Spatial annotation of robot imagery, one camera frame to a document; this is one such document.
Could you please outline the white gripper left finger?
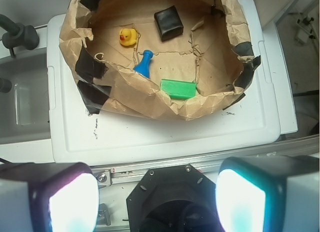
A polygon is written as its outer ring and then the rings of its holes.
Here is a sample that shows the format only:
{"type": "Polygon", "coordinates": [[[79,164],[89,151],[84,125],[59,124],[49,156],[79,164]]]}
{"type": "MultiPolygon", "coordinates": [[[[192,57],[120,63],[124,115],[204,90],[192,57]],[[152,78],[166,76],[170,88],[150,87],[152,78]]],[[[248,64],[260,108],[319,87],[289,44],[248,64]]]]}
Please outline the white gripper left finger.
{"type": "Polygon", "coordinates": [[[1,231],[94,231],[99,187],[78,163],[0,166],[1,231]]]}

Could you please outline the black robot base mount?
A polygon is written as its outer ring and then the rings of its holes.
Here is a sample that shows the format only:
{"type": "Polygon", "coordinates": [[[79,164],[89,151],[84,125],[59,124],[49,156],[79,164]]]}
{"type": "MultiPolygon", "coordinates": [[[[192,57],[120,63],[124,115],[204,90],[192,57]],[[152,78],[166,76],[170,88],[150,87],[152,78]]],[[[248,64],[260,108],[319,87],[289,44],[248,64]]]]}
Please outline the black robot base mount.
{"type": "Polygon", "coordinates": [[[190,164],[149,169],[126,199],[130,231],[223,231],[216,184],[190,164]]]}

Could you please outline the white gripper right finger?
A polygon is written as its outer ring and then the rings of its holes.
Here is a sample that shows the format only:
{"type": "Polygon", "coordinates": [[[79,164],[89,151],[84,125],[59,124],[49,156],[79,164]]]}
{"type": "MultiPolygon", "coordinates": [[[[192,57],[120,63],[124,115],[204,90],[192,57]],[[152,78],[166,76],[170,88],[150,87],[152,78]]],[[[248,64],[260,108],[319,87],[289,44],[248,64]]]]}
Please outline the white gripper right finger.
{"type": "Polygon", "coordinates": [[[225,231],[319,231],[320,160],[308,155],[229,157],[216,180],[225,231]]]}

